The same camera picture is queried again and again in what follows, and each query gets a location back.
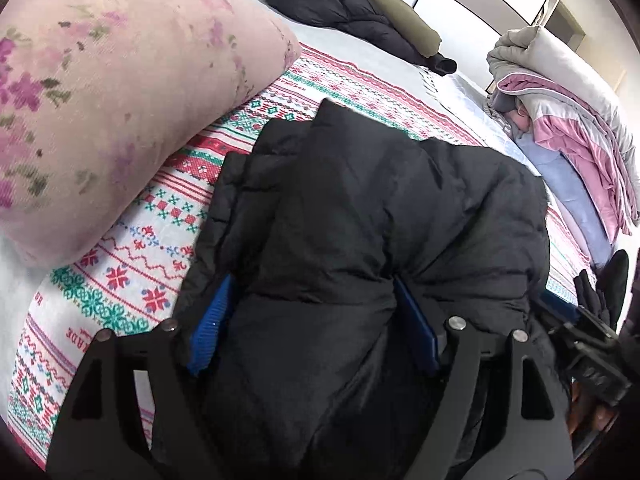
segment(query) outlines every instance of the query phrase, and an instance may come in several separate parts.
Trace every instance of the pink and gray blanket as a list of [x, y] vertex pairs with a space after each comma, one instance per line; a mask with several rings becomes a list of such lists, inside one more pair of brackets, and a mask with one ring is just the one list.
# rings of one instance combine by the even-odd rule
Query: pink and gray blanket
[[638, 224], [640, 174], [614, 91], [540, 26], [510, 30], [487, 61], [497, 91], [516, 96], [520, 115], [530, 117], [535, 143], [561, 152], [580, 175], [609, 241], [619, 231], [630, 234]]

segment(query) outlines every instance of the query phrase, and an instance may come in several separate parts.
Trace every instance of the white sheet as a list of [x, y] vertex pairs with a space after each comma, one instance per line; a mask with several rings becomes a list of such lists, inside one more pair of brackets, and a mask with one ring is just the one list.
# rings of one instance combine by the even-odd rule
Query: white sheet
[[6, 418], [15, 349], [29, 304], [47, 271], [28, 269], [12, 243], [0, 236], [0, 416]]

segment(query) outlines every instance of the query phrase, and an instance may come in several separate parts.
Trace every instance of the black mechanical device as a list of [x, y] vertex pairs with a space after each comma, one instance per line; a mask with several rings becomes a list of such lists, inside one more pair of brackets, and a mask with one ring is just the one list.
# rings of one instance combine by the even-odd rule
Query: black mechanical device
[[[445, 480], [471, 410], [481, 363], [501, 362], [506, 410], [495, 443], [464, 480], [565, 480], [574, 451], [564, 413], [554, 404], [551, 377], [529, 334], [485, 334], [465, 319], [445, 317], [435, 303], [418, 302], [409, 280], [396, 279], [399, 315], [418, 368], [448, 376], [430, 431], [405, 480]], [[567, 373], [615, 406], [639, 381], [640, 344], [626, 327], [620, 337], [587, 310], [540, 301], [536, 307]], [[148, 333], [97, 333], [62, 405], [47, 460], [54, 480], [232, 480], [183, 388], [180, 325], [163, 321]], [[162, 421], [163, 460], [155, 460], [142, 430], [134, 370], [148, 372], [156, 417]]]

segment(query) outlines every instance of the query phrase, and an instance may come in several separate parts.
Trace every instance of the bed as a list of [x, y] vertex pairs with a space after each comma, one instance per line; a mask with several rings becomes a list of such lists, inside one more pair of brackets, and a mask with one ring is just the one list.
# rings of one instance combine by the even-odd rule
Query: bed
[[[102, 327], [119, 335], [143, 332], [170, 316], [225, 153], [251, 150], [270, 118], [309, 120], [328, 97], [415, 139], [435, 136], [488, 146], [536, 172], [482, 112], [481, 89], [463, 76], [438, 78], [339, 31], [287, 23], [303, 45], [295, 65], [171, 156], [81, 260], [50, 273], [27, 270], [0, 242], [2, 267], [11, 269], [0, 281], [0, 415], [41, 466], [60, 404], [92, 336]], [[572, 278], [588, 269], [589, 261], [553, 197], [547, 227], [547, 288], [574, 303]], [[150, 437], [153, 402], [142, 382], [139, 398]]]

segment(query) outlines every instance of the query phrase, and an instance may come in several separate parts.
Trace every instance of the red zigzag line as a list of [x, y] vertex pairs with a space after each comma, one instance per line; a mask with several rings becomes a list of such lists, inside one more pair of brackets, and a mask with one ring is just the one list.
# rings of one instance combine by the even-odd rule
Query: red zigzag line
[[103, 238], [102, 240], [104, 240], [105, 242], [113, 242], [113, 248], [117, 251], [126, 250], [127, 253], [129, 253], [129, 259], [132, 262], [135, 262], [136, 260], [143, 260], [145, 263], [146, 270], [162, 269], [162, 273], [164, 274], [164, 277], [168, 280], [177, 280], [178, 278], [183, 279], [183, 277], [180, 276], [180, 274], [176, 274], [175, 276], [169, 276], [166, 272], [166, 267], [164, 265], [158, 264], [154, 266], [149, 266], [149, 262], [147, 261], [146, 256], [140, 255], [140, 256], [133, 257], [131, 255], [131, 249], [129, 249], [127, 246], [118, 247], [118, 245], [116, 244], [116, 239], [114, 237]]
[[52, 366], [51, 366], [51, 363], [49, 362], [49, 360], [48, 360], [48, 359], [45, 359], [45, 358], [44, 358], [44, 355], [42, 354], [42, 352], [41, 352], [40, 350], [37, 350], [37, 351], [36, 351], [37, 346], [36, 346], [36, 344], [35, 344], [35, 343], [31, 342], [31, 337], [30, 337], [29, 335], [27, 335], [27, 336], [26, 336], [26, 339], [27, 339], [27, 341], [26, 341], [26, 345], [27, 345], [29, 348], [33, 349], [33, 354], [34, 354], [34, 356], [38, 356], [38, 357], [39, 357], [40, 362], [41, 362], [41, 363], [43, 363], [43, 364], [47, 367], [47, 372], [50, 372], [50, 373], [51, 373], [51, 375], [52, 375], [55, 379], [57, 379], [60, 383], [62, 383], [62, 385], [63, 385], [65, 388], [68, 388], [68, 387], [69, 387], [69, 385], [68, 385], [68, 383], [66, 382], [66, 379], [65, 379], [64, 377], [60, 377], [60, 376], [58, 375], [58, 371], [57, 371], [54, 367], [52, 367]]

